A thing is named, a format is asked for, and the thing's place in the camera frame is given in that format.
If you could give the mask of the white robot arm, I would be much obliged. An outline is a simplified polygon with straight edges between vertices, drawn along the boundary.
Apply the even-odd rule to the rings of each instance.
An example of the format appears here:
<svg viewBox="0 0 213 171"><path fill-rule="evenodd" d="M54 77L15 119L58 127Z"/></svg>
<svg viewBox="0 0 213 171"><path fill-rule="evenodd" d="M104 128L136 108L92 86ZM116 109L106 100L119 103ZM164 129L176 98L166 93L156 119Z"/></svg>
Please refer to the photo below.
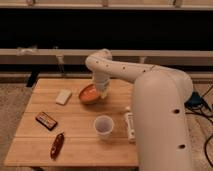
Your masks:
<svg viewBox="0 0 213 171"><path fill-rule="evenodd" d="M100 92L112 77L133 85L131 112L140 171L195 171L184 107L193 92L187 73L114 61L107 49L89 55L85 64Z"/></svg>

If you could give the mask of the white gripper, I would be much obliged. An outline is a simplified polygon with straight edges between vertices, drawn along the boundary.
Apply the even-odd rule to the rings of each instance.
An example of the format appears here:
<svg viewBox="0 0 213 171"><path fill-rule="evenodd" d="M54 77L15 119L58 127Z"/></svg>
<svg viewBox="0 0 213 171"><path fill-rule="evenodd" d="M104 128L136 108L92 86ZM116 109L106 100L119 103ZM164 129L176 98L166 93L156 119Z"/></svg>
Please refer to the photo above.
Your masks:
<svg viewBox="0 0 213 171"><path fill-rule="evenodd" d="M108 86L110 83L110 76L102 72L93 73L93 84L98 90L100 98L105 99L108 94Z"/></svg>

